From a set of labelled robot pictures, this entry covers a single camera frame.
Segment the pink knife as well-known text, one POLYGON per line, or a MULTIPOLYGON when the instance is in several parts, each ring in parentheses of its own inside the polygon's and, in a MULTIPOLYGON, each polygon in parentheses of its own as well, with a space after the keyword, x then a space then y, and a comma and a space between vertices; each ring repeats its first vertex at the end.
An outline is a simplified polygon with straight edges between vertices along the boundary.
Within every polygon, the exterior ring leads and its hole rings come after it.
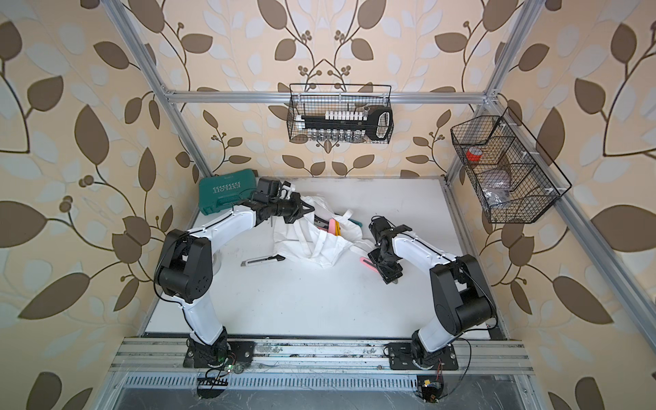
POLYGON ((338 222, 336 220, 329 220, 328 232, 335 236, 338 235, 338 222))
POLYGON ((377 272, 377 271, 378 271, 378 269, 376 268, 376 266, 375 266, 375 265, 374 265, 369 259, 367 259, 367 258, 365 258, 365 257, 361 257, 361 258, 360 258, 360 263, 361 263, 362 265, 366 266, 368 269, 374 271, 374 272, 377 272))

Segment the white printed tote pouch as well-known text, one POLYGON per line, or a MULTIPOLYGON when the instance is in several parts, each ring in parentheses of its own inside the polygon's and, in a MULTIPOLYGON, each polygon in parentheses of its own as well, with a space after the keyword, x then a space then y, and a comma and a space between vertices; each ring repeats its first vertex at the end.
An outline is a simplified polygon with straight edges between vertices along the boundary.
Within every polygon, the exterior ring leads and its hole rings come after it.
POLYGON ((286 224, 281 217, 273 218, 275 254, 290 261, 309 262, 319 268, 331 268, 347 251, 365 257, 374 249, 372 240, 364 237, 363 227, 355 223, 352 209, 338 213, 322 196, 303 196, 302 201, 314 206, 314 212, 293 224, 286 224), (326 221, 338 221, 341 236, 317 228, 314 225, 316 216, 326 221))

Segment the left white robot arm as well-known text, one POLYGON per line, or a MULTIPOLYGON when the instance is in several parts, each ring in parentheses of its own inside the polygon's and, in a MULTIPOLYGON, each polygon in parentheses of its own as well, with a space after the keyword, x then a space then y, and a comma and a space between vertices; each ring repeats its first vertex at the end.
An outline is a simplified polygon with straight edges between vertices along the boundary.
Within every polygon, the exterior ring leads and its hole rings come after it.
POLYGON ((314 212, 297 192, 287 197, 262 196, 234 206, 226 215, 189 231, 167 234, 155 268, 155 293, 180 307, 191 329, 191 340, 203 347, 217 345, 225 333, 207 296, 213 282, 215 254, 232 239, 272 217, 292 224, 314 212))

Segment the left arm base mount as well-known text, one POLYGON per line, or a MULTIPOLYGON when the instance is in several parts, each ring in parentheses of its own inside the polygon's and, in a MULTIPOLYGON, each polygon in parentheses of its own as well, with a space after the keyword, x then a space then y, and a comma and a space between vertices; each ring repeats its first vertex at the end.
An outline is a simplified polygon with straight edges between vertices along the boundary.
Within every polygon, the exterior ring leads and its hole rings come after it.
POLYGON ((217 340, 213 345, 206 345, 188 338, 187 351, 184 356, 185 368, 222 368, 231 367, 236 373, 250 366, 254 359, 253 342, 217 340))

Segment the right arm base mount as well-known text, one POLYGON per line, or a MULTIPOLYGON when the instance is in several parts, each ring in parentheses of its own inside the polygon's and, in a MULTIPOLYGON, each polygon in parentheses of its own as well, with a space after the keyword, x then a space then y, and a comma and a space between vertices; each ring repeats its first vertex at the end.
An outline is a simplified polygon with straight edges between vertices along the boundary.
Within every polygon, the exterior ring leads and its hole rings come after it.
POLYGON ((384 346, 384 356, 389 359, 389 367, 394 371, 459 369, 454 347, 450 344, 435 352, 427 352, 417 341, 388 343, 384 346))

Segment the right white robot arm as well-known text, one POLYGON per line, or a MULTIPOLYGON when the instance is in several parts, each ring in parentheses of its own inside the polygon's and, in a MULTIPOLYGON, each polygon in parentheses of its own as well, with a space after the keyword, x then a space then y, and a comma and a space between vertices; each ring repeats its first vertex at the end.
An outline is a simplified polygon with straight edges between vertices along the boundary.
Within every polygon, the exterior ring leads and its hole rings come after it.
POLYGON ((401 278, 402 261, 430 280, 434 318, 413 336, 415 360, 443 351, 470 329, 495 319, 495 304, 474 256, 438 249, 408 225, 394 225, 382 215, 372 217, 369 230, 375 246, 368 259, 384 283, 401 278))

